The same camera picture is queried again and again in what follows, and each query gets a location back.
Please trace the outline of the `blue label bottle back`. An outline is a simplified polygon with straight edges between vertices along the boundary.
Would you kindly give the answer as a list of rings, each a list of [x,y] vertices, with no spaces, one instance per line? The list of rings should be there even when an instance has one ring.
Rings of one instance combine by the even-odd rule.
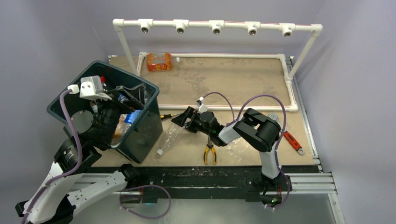
[[[141,112],[142,110],[135,110],[134,112],[127,114],[124,122],[127,124],[133,124]]]

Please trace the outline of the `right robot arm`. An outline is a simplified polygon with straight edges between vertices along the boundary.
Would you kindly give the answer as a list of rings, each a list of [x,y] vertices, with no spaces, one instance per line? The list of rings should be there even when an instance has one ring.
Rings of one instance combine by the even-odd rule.
[[[259,152],[263,186],[273,190],[280,185],[280,168],[275,147],[281,138],[281,127],[276,120],[249,108],[239,120],[230,125],[222,125],[213,112],[200,112],[188,107],[171,122],[191,133],[206,134],[207,149],[210,150],[213,150],[214,146],[225,147],[236,139],[244,139]]]

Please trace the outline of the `large crushed orange label bottle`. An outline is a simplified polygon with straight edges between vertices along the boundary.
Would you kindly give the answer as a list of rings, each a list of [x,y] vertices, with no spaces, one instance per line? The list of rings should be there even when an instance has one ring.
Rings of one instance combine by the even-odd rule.
[[[168,52],[148,53],[146,56],[146,66],[150,72],[171,70],[173,65],[179,62],[179,57],[174,57]]]

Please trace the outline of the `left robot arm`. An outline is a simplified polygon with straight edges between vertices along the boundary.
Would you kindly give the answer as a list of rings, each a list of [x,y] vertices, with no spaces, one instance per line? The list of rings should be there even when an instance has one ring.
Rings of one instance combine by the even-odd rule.
[[[72,84],[60,94],[68,134],[54,156],[50,171],[31,199],[16,205],[24,224],[68,224],[89,205],[118,191],[133,191],[139,186],[138,172],[131,164],[121,165],[106,179],[89,187],[71,191],[72,186],[111,148],[119,118],[144,108],[145,86],[116,86],[108,91],[102,84],[85,81]],[[93,103],[93,112],[81,110],[70,115],[65,97],[78,94]]]

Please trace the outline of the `clear bottle white cap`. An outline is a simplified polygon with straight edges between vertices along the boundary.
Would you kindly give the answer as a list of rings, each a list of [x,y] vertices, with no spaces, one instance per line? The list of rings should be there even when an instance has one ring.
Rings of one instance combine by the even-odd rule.
[[[184,126],[179,126],[171,122],[168,129],[160,139],[156,153],[159,156],[162,156],[165,152],[171,149],[182,130],[184,130]]]

